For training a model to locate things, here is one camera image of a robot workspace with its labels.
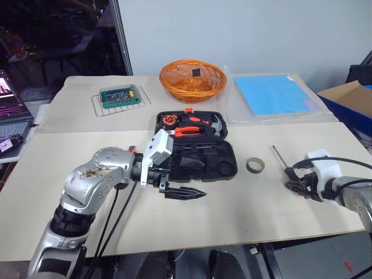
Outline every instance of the cardboard box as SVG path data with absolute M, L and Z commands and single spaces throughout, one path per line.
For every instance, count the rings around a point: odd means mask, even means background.
M 318 93 L 330 111 L 344 122 L 372 137 L 372 90 L 358 81 Z

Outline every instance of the open tool case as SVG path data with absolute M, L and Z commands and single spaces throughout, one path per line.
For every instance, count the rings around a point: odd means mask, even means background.
M 170 169 L 170 181 L 229 180 L 237 171 L 231 145 L 225 141 L 226 123 L 218 112 L 161 112 L 155 133 L 161 128 L 173 135 L 172 155 L 160 167 Z

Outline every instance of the orange basket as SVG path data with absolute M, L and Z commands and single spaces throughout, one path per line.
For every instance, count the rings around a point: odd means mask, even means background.
M 175 99 L 200 103 L 218 94 L 227 83 L 225 74 L 216 66 L 199 60 L 178 60 L 165 66 L 160 82 Z

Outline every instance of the pliers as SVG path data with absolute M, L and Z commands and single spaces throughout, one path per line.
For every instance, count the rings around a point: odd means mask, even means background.
M 188 127 L 177 127 L 174 130 L 169 131 L 170 135 L 174 135 L 176 138 L 181 138 L 183 136 L 188 135 L 200 135 L 200 133 L 193 133 L 193 132 L 200 132 L 200 127 L 196 126 L 188 126 Z

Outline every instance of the black cable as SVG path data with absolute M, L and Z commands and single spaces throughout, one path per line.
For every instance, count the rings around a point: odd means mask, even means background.
M 348 162 L 348 163 L 353 163 L 353 164 L 358 164 L 363 167 L 367 167 L 368 169 L 372 169 L 372 166 L 367 163 L 363 163 L 357 160 L 352 160 L 352 159 L 347 159 L 347 158 L 340 158 L 340 157 L 316 157 L 316 158 L 309 158 L 302 160 L 298 163 L 295 163 L 293 165 L 293 168 L 295 169 L 301 169 L 304 167 L 308 167 L 309 164 L 311 164 L 312 161 L 321 161 L 321 160 L 335 160 L 335 161 L 343 161 L 343 162 Z
M 367 267 L 366 269 L 364 269 L 362 272 L 358 273 L 357 275 L 351 277 L 350 279 L 357 279 L 357 278 L 360 278 L 361 276 L 367 274 L 368 272 L 370 272 L 372 270 L 372 266 L 370 267 Z
M 359 180 L 354 180 L 354 181 L 350 181 L 348 183 L 345 183 L 343 184 L 342 186 L 338 187 L 337 190 L 335 191 L 335 194 L 334 194 L 334 198 L 337 198 L 337 196 L 339 195 L 339 193 L 341 193 L 341 190 L 350 186 L 350 185 L 353 185 L 353 184 L 357 184 L 357 183 L 366 183 L 366 182 L 372 182 L 372 179 L 359 179 Z
M 92 259 L 92 261 L 91 261 L 91 264 L 90 264 L 90 266 L 89 266 L 89 269 L 88 269 L 88 271 L 87 271 L 87 274 L 90 273 L 90 271 L 91 271 L 91 269 L 92 269 L 93 262 L 96 261 L 96 259 L 97 259 L 97 256 L 98 256 L 98 253 L 99 253 L 99 249 L 100 249 L 100 247 L 101 247 L 103 237 L 105 236 L 105 232 L 106 232 L 107 226 L 109 225 L 110 218 L 111 218 L 111 214 L 112 214 L 112 211 L 113 211 L 113 209 L 114 209 L 114 207 L 115 207 L 115 203 L 116 203 L 116 200 L 117 200 L 117 196 L 118 196 L 118 195 L 119 195 L 119 188 L 116 189 L 114 200 L 113 200 L 113 202 L 112 202 L 112 205 L 111 205 L 111 208 L 110 208 L 109 214 L 108 214 L 108 216 L 107 216 L 107 218 L 106 218 L 105 226 L 104 226 L 103 231 L 102 231 L 102 233 L 101 233 L 101 237 L 100 237 L 100 239 L 99 239 L 98 246 L 97 246 L 97 248 L 96 248 L 96 250 L 95 250 L 94 257 L 93 257 L 93 259 Z
M 91 267 L 88 270 L 88 272 L 86 273 L 85 279 L 90 279 L 93 276 L 94 268 L 98 264 L 99 260 L 101 259 L 102 255 L 103 255 L 103 252 L 105 251 L 105 249 L 106 249 L 106 247 L 107 247 L 107 245 L 108 245 L 108 243 L 109 243 L 109 241 L 111 239 L 111 236 L 113 235 L 113 233 L 114 233 L 114 231 L 115 231 L 115 229 L 116 229 L 116 227 L 117 227 L 117 225 L 118 225 L 121 217 L 123 216 L 123 213 L 124 213 L 125 209 L 127 208 L 128 204 L 129 204 L 129 201 L 130 201 L 130 199 L 131 199 L 131 197 L 133 195 L 133 192 L 134 192 L 136 186 L 137 186 L 137 182 L 135 182 L 133 184 L 132 190 L 130 191 L 129 196 L 128 196 L 128 198 L 127 198 L 127 200 L 126 200 L 123 208 L 121 209 L 121 211 L 119 213 L 119 216 L 117 217 L 116 222 L 115 222 L 114 226 L 112 227 L 112 229 L 110 231 L 109 236 L 107 237 L 105 243 L 103 244 L 102 249 L 101 249 L 98 257 L 91 263 Z

